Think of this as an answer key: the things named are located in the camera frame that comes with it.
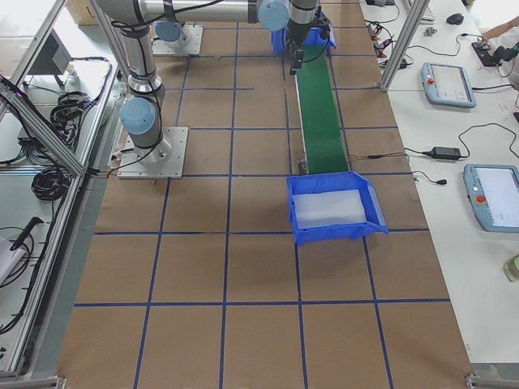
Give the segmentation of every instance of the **power adapter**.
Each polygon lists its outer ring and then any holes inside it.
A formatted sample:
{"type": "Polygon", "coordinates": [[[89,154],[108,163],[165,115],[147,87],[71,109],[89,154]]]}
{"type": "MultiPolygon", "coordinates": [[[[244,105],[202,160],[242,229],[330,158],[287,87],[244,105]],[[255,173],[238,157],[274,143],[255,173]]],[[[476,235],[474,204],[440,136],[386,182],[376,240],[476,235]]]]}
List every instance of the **power adapter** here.
{"type": "Polygon", "coordinates": [[[460,149],[456,147],[433,147],[429,152],[423,154],[436,160],[459,160],[461,158],[460,149]]]}

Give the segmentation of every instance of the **blue tray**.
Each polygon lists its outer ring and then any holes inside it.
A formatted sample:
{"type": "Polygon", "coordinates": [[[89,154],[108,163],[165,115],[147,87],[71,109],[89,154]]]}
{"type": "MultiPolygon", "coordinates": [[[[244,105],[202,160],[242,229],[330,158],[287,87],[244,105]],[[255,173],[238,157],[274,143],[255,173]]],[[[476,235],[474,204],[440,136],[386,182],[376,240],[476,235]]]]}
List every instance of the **blue tray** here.
{"type": "Polygon", "coordinates": [[[339,173],[311,174],[308,176],[294,176],[286,179],[289,192],[290,221],[294,232],[294,240],[298,245],[308,242],[317,242],[344,237],[358,239],[372,233],[388,233],[379,200],[370,181],[360,174],[348,171],[339,173]],[[333,192],[339,190],[358,190],[366,222],[353,224],[331,224],[322,227],[300,229],[295,209],[294,195],[333,192]]]}

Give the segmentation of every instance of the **blue joint cap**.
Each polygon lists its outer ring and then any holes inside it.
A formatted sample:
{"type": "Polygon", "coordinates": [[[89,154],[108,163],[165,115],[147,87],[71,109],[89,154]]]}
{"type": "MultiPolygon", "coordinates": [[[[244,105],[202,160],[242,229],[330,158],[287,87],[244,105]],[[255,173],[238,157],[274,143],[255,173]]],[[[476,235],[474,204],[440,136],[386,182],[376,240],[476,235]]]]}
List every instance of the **blue joint cap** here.
{"type": "Polygon", "coordinates": [[[142,135],[155,125],[155,106],[142,97],[134,97],[124,103],[119,114],[122,125],[132,135],[142,135]]]}
{"type": "Polygon", "coordinates": [[[160,21],[155,23],[156,35],[166,42],[175,42],[180,37],[182,27],[174,22],[160,21]]]}
{"type": "Polygon", "coordinates": [[[286,0],[263,0],[259,5],[258,20],[270,32],[281,30],[289,21],[289,3],[286,0]]]}

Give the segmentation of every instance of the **white table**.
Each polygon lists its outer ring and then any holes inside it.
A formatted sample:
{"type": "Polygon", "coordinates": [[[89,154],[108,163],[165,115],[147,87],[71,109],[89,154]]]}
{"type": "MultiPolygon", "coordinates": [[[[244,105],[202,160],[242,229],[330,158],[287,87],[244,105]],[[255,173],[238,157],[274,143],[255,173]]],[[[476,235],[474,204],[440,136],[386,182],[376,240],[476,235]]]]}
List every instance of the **white table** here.
{"type": "MultiPolygon", "coordinates": [[[[407,16],[407,7],[399,0],[397,3],[401,17],[384,25],[396,35],[407,16]]],[[[367,6],[363,0],[361,5],[366,19],[387,20],[396,14],[394,7],[367,6]]],[[[427,26],[420,26],[412,45],[455,53],[458,34],[478,34],[461,0],[431,0],[430,8],[436,15],[434,27],[438,32],[433,37],[424,37],[427,26]],[[446,24],[447,17],[457,12],[465,15],[463,24],[446,24]]],[[[438,56],[420,48],[408,50],[414,65],[397,72],[388,93],[406,147],[419,151],[434,146],[458,147],[465,155],[457,136],[472,125],[497,122],[519,133],[519,124],[513,117],[514,110],[519,110],[514,107],[517,92],[511,88],[477,93],[478,105],[474,109],[439,107],[427,102],[419,75],[424,62],[463,66],[475,87],[508,83],[496,69],[481,67],[470,47],[475,39],[460,37],[461,52],[456,57],[438,56]]],[[[448,180],[446,186],[436,186],[418,176],[417,187],[472,363],[519,362],[519,283],[510,283],[503,273],[504,262],[519,254],[519,235],[489,233],[478,225],[462,176],[468,163],[519,165],[519,160],[508,150],[512,138],[507,131],[489,126],[464,135],[471,152],[468,160],[453,163],[427,157],[410,158],[412,170],[423,170],[435,180],[448,180]]],[[[514,150],[519,152],[519,142],[514,150]]]]}

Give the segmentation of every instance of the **green conveyor belt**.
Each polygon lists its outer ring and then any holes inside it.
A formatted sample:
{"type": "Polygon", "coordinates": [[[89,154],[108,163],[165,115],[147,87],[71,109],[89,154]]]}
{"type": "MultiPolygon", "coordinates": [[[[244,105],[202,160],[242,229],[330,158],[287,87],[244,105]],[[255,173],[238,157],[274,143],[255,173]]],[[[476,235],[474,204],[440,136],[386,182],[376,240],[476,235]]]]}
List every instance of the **green conveyor belt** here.
{"type": "MultiPolygon", "coordinates": [[[[305,59],[315,58],[322,50],[323,46],[305,46],[305,59]]],[[[325,56],[303,63],[302,69],[298,70],[297,83],[308,173],[347,170],[325,56]]]]}

